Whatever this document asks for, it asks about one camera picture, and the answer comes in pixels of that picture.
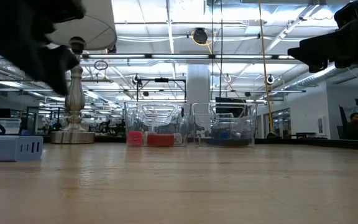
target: person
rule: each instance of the person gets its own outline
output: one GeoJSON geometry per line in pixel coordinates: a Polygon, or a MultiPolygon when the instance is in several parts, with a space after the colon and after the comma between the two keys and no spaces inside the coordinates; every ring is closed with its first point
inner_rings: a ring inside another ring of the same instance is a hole
{"type": "Polygon", "coordinates": [[[351,114],[351,121],[344,128],[344,138],[358,140],[358,112],[351,114]]]}

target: blue plastic box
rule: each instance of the blue plastic box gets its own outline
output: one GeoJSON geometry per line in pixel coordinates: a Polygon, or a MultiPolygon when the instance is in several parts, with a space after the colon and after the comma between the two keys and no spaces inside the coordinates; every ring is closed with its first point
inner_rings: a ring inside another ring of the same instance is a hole
{"type": "Polygon", "coordinates": [[[38,160],[43,142],[42,136],[0,136],[0,162],[38,160]]]}

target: red object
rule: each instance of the red object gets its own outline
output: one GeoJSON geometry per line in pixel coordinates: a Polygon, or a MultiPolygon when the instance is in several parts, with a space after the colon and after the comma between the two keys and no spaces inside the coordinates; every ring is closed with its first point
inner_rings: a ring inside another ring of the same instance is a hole
{"type": "Polygon", "coordinates": [[[130,131],[127,138],[128,146],[142,146],[143,134],[140,131],[130,131]]]}
{"type": "Polygon", "coordinates": [[[173,146],[175,137],[173,134],[148,134],[148,146],[173,146]]]}

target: clear plastic bin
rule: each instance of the clear plastic bin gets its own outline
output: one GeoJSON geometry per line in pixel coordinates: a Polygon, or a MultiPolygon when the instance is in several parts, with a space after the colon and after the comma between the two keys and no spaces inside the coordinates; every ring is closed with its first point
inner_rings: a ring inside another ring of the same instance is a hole
{"type": "Polygon", "coordinates": [[[257,104],[193,103],[191,108],[196,146],[254,145],[257,104]]]}
{"type": "Polygon", "coordinates": [[[20,118],[0,118],[0,125],[5,128],[5,134],[19,134],[20,118]]]}
{"type": "Polygon", "coordinates": [[[125,102],[128,146],[186,146],[188,103],[125,102]]]}

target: table surface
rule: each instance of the table surface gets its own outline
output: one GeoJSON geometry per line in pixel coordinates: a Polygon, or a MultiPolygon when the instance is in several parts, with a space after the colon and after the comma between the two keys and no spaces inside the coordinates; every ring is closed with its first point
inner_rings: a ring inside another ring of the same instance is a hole
{"type": "Polygon", "coordinates": [[[0,162],[0,223],[358,224],[358,151],[47,144],[0,162]]]}

